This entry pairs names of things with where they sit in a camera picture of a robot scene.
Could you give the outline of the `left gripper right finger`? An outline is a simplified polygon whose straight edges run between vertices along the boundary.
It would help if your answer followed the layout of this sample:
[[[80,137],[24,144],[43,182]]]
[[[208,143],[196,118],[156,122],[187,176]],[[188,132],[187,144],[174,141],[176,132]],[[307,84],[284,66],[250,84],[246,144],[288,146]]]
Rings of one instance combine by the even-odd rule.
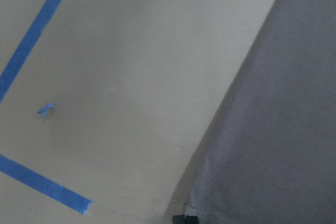
[[[186,224],[199,224],[199,218],[197,216],[186,216],[185,223]]]

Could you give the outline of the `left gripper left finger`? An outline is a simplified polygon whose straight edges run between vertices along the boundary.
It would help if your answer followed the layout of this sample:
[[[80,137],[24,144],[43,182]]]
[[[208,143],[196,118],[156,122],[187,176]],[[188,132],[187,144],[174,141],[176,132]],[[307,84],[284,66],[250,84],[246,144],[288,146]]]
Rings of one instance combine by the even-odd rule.
[[[186,224],[184,215],[175,215],[172,217],[172,224]]]

